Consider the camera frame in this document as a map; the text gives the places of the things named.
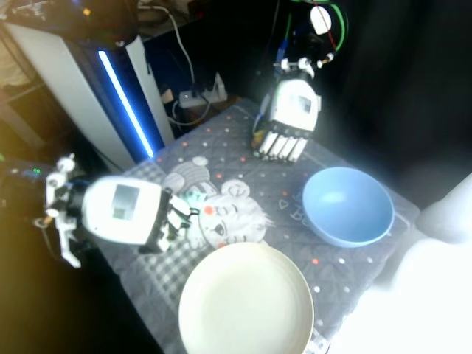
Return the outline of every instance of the power strip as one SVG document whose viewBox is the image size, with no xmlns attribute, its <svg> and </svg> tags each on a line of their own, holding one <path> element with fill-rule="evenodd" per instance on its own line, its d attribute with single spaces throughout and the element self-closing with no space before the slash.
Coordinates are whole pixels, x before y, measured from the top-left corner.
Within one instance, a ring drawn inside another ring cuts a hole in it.
<svg viewBox="0 0 472 354">
<path fill-rule="evenodd" d="M 201 93 L 203 97 L 207 99 L 208 102 L 210 103 L 218 103 L 218 102 L 223 102 L 228 99 L 228 94 L 224 92 L 224 94 L 219 95 L 216 90 L 215 92 L 205 90 Z M 201 98 L 200 95 L 198 96 L 193 96 L 191 91 L 183 91 L 180 93 L 178 96 L 178 101 L 180 102 L 180 106 L 182 108 L 190 108 L 190 107 L 196 107 L 198 105 L 207 105 L 207 101 L 205 101 L 203 98 Z"/>
</svg>

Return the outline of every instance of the cartoon bear print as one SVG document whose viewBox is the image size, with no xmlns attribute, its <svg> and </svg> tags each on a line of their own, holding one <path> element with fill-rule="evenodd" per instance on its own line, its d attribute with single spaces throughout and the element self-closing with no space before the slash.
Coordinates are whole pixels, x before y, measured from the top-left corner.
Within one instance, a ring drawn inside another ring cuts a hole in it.
<svg viewBox="0 0 472 354">
<path fill-rule="evenodd" d="M 219 248 L 231 243 L 260 242 L 271 221 L 239 179 L 223 183 L 221 191 L 209 180 L 204 157 L 175 166 L 162 185 L 200 210 L 191 218 L 187 239 L 192 248 Z"/>
</svg>

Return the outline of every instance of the table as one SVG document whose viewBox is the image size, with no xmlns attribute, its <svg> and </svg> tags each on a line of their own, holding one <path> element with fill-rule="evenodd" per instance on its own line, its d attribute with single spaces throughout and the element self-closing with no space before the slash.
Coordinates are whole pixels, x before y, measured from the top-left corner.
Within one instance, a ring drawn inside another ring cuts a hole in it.
<svg viewBox="0 0 472 354">
<path fill-rule="evenodd" d="M 325 353 L 345 317 L 383 269 L 400 236 L 409 231 L 419 209 L 389 190 L 395 222 L 383 240 L 357 249 L 327 244 L 306 226 L 302 187 L 318 170 L 349 164 L 313 141 L 296 164 L 253 157 L 251 128 L 257 112 L 254 103 L 243 100 L 126 174 L 171 187 L 186 197 L 204 193 L 206 202 L 220 208 L 218 215 L 225 221 L 225 229 L 216 229 L 215 224 L 211 229 L 223 233 L 224 242 L 248 238 L 266 242 L 289 256 L 304 274 L 315 307 L 306 353 Z M 194 267 L 219 243 L 215 233 L 196 228 L 165 254 L 141 255 L 133 246 L 98 241 L 166 354 L 185 353 L 178 331 L 178 301 Z"/>
</svg>

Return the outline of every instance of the red wire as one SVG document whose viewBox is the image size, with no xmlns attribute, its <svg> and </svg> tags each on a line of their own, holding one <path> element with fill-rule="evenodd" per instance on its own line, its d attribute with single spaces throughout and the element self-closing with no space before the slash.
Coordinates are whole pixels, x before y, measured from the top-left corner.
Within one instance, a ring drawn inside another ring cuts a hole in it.
<svg viewBox="0 0 472 354">
<path fill-rule="evenodd" d="M 313 0 L 313 5 L 315 5 L 315 6 L 318 8 L 318 12 L 319 12 L 319 14 L 320 14 L 321 17 L 322 17 L 322 20 L 323 20 L 323 22 L 324 22 L 324 25 L 326 26 L 326 28 L 328 28 L 328 27 L 327 27 L 327 22 L 326 22 L 326 20 L 325 20 L 325 17 L 323 16 L 322 11 L 319 9 L 319 6 L 318 6 L 318 4 L 316 3 L 316 0 Z M 330 39 L 330 42 L 331 42 L 331 45 L 333 46 L 333 49 L 336 51 L 336 42 L 334 41 L 333 34 L 331 33 L 331 29 L 329 29 L 329 30 L 327 31 L 327 36 L 328 36 L 329 39 Z"/>
</svg>

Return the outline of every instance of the blue bowl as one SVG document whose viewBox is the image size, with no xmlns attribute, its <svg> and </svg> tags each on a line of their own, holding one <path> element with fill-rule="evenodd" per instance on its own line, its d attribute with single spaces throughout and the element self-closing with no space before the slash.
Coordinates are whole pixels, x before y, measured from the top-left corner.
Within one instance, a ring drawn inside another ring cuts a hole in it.
<svg viewBox="0 0 472 354">
<path fill-rule="evenodd" d="M 313 175 L 303 190 L 303 207 L 311 229 L 340 247 L 380 240 L 395 218 L 392 199 L 382 185 L 348 167 L 327 168 Z"/>
</svg>

